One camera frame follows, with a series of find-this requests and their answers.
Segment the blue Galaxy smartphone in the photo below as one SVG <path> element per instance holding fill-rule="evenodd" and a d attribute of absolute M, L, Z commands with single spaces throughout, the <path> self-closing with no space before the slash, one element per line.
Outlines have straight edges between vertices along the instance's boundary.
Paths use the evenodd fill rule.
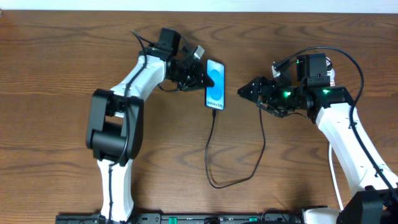
<path fill-rule="evenodd" d="M 213 80 L 214 85 L 205 88 L 205 106 L 223 111 L 225 106 L 224 65 L 213 60 L 208 60 L 207 74 Z"/>

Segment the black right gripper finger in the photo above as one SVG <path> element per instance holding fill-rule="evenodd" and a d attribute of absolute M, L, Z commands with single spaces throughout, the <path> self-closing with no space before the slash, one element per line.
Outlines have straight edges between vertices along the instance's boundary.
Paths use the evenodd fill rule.
<path fill-rule="evenodd" d="M 268 112 L 268 113 L 270 113 L 270 114 L 272 114 L 272 115 L 274 115 L 274 116 L 276 116 L 278 118 L 283 118 L 285 116 L 285 114 L 283 114 L 283 112 L 281 112 L 281 110 L 275 109 L 274 107 L 272 107 L 272 106 L 270 106 L 270 105 L 268 105 L 266 103 L 262 103 L 262 102 L 258 101 L 256 103 L 256 106 L 259 109 L 262 109 L 262 110 L 264 110 L 264 111 L 266 111 L 266 112 Z"/>
<path fill-rule="evenodd" d="M 247 100 L 258 100 L 262 96 L 264 77 L 251 80 L 238 90 L 238 95 Z"/>

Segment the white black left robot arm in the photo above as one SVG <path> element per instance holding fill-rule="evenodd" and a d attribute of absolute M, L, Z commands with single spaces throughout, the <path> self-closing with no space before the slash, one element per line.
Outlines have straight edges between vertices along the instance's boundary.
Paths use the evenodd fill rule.
<path fill-rule="evenodd" d="M 195 91 L 214 85 L 201 58 L 204 48 L 180 46 L 184 40 L 175 30 L 163 28 L 157 42 L 141 45 L 137 63 L 110 90 L 97 89 L 91 97 L 86 146 L 101 172 L 105 223 L 127 223 L 134 210 L 131 195 L 132 164 L 144 134 L 144 103 L 164 80 L 176 83 L 179 91 Z"/>

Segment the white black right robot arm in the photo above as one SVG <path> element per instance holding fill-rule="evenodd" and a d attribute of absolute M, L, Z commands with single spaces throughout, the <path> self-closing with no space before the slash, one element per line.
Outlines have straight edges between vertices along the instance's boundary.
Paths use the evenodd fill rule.
<path fill-rule="evenodd" d="M 360 122 L 356 103 L 343 86 L 332 83 L 334 70 L 325 54 L 296 57 L 293 86 L 289 60 L 272 66 L 273 79 L 257 77 L 241 87 L 240 97 L 278 118 L 300 110 L 316 124 L 334 150 L 352 198 L 342 209 L 302 209 L 302 223 L 397 223 L 397 174 L 379 155 Z"/>

